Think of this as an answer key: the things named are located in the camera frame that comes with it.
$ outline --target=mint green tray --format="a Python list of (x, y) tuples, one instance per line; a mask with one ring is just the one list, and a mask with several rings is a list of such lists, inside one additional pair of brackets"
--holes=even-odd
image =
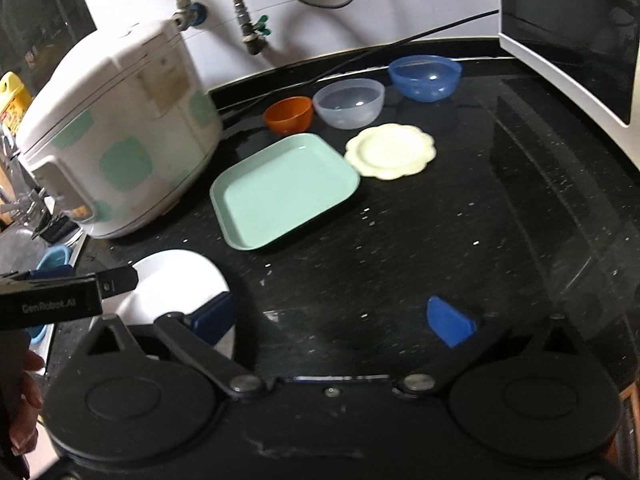
[(324, 140), (297, 134), (238, 162), (209, 192), (226, 243), (263, 247), (350, 197), (360, 175)]

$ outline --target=black countertop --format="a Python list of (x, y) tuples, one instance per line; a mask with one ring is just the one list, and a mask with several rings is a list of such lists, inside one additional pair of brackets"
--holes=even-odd
[[(238, 301), (236, 358), (263, 376), (407, 372), (447, 350), (425, 319), (426, 300), (439, 294), (479, 313), (503, 312), (523, 332), (563, 310), (627, 386), (640, 327), (638, 171), (516, 60), (463, 65), (458, 90), (435, 104), (402, 98), (384, 70), (366, 74), (387, 86), (372, 125), (414, 124), (435, 138), (438, 155), (422, 173), (363, 178), (346, 203), (272, 246), (233, 250), (209, 186), (277, 140), (259, 119), (273, 99), (220, 143), (172, 211), (129, 237), (90, 240), (79, 270), (167, 249), (203, 254)], [(309, 131), (341, 153), (357, 134), (318, 117)], [(87, 329), (87, 320), (59, 325), (45, 388)]]

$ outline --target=rice cooker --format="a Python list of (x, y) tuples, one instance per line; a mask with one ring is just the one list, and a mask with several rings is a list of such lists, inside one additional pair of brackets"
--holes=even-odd
[(174, 22), (98, 30), (34, 99), (20, 161), (94, 238), (128, 234), (171, 208), (222, 132)]

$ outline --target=microwave glass window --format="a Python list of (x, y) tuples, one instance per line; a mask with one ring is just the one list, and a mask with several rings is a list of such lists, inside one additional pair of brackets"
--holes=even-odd
[(629, 124), (640, 0), (502, 0), (502, 32), (563, 70)]
[(15, 72), (35, 95), (94, 30), (84, 0), (0, 0), (0, 76)]

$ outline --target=finger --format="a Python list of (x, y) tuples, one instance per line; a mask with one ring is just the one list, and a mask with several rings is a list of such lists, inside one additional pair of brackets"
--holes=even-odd
[(26, 455), (29, 453), (33, 453), (38, 446), (38, 430), (36, 429), (35, 433), (31, 436), (31, 438), (27, 441), (22, 449), (14, 449), (14, 455)]
[(18, 415), (14, 423), (9, 428), (9, 438), (15, 449), (24, 448), (36, 431), (38, 421), (38, 410), (31, 406), (26, 400), (20, 401)]
[(27, 372), (37, 372), (38, 370), (42, 370), (44, 368), (44, 359), (36, 354), (36, 352), (29, 350), (27, 352), (27, 355), (25, 355), (24, 357), (22, 367)]
[(42, 407), (42, 394), (40, 393), (40, 388), (33, 377), (26, 372), (22, 375), (20, 391), (27, 399), (27, 402), (36, 410), (39, 410)]

